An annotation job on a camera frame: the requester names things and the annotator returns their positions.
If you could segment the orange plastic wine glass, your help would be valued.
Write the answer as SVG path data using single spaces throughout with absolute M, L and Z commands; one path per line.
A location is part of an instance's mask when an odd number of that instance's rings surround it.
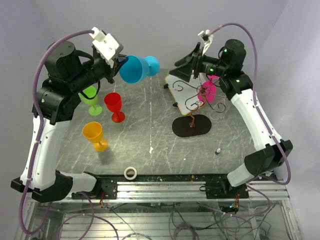
M 108 148 L 108 141 L 104 138 L 103 127 L 98 122 L 89 122 L 82 129 L 82 135 L 93 144 L 97 152 L 103 152 Z

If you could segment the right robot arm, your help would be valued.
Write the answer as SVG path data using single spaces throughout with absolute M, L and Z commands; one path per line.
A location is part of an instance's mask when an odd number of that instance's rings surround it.
M 186 83 L 199 74 L 217 76 L 220 89 L 246 124 L 256 151 L 246 156 L 241 166 L 227 174 L 228 181 L 221 184 L 221 194 L 231 198 L 238 192 L 238 186 L 258 175 L 282 164 L 289 167 L 293 144 L 283 140 L 273 128 L 258 101 L 253 82 L 242 70 L 247 54 L 244 44 L 237 39 L 227 40 L 217 58 L 206 56 L 200 45 L 197 43 L 191 53 L 175 62 L 169 74 Z

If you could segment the red plastic wine glass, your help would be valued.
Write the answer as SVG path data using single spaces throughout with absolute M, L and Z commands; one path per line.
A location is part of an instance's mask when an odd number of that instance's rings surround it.
M 104 103 L 109 111 L 112 112 L 111 119 L 115 123 L 121 123 L 125 120 L 125 114 L 122 109 L 122 98 L 117 92 L 110 92 L 104 97 Z

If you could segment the yellow framed whiteboard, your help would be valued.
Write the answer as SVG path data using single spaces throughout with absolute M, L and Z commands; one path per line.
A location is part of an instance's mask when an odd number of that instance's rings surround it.
M 183 116 L 187 116 L 191 111 L 196 111 L 205 106 L 205 103 L 199 101 L 197 97 L 197 87 L 205 81 L 204 78 L 205 75 L 202 73 L 196 79 L 192 75 L 189 82 L 170 74 L 165 77 L 164 81 L 167 88 L 170 90 Z

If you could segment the green plastic wine glass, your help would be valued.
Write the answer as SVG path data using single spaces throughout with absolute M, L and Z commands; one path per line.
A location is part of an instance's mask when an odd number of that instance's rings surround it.
M 89 86 L 83 90 L 84 96 L 81 92 L 78 94 L 81 101 L 89 106 L 89 114 L 91 116 L 98 116 L 102 113 L 102 107 L 98 105 L 97 90 L 94 86 Z

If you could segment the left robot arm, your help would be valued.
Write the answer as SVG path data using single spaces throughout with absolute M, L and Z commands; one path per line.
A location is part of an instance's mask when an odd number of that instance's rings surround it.
M 94 43 L 92 54 L 77 50 L 70 41 L 54 42 L 40 61 L 47 79 L 36 89 L 32 107 L 33 134 L 23 173 L 10 183 L 12 189 L 40 203 L 60 201 L 68 195 L 85 193 L 98 198 L 102 179 L 90 172 L 65 173 L 57 170 L 63 137 L 81 102 L 80 94 L 102 79 L 114 76 L 127 61 L 120 43 Z

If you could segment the masking tape roll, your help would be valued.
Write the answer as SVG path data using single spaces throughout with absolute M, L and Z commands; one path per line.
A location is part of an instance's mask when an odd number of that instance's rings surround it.
M 138 175 L 138 171 L 135 167 L 130 166 L 124 170 L 123 175 L 127 180 L 132 181 L 132 180 L 136 179 L 136 177 Z

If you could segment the blue plastic wine glass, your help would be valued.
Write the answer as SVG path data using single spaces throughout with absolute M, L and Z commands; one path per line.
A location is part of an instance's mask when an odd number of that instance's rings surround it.
M 158 74 L 160 63 L 154 56 L 128 55 L 128 61 L 119 71 L 120 77 L 128 84 L 136 84 L 146 77 Z

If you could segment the aluminium front mounting rail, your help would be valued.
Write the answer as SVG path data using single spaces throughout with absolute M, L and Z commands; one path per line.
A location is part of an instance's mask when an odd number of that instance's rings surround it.
M 139 175 L 133 181 L 105 175 L 101 190 L 91 199 L 105 203 L 281 201 L 289 194 L 284 185 L 268 180 L 232 187 L 224 174 Z

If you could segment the small white blue cap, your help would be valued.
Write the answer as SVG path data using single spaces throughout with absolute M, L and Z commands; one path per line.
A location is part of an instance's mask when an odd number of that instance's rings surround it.
M 221 148 L 218 148 L 218 149 L 215 151 L 215 154 L 218 155 L 218 154 L 220 154 L 220 152 L 221 152 Z

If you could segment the pink plastic wine glass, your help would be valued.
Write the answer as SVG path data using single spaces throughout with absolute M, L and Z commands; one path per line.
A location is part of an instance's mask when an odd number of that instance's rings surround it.
M 215 75 L 205 75 L 204 82 L 201 83 L 197 88 L 197 98 L 203 104 L 212 103 L 216 97 L 217 86 L 215 85 L 215 81 L 219 79 L 218 76 Z

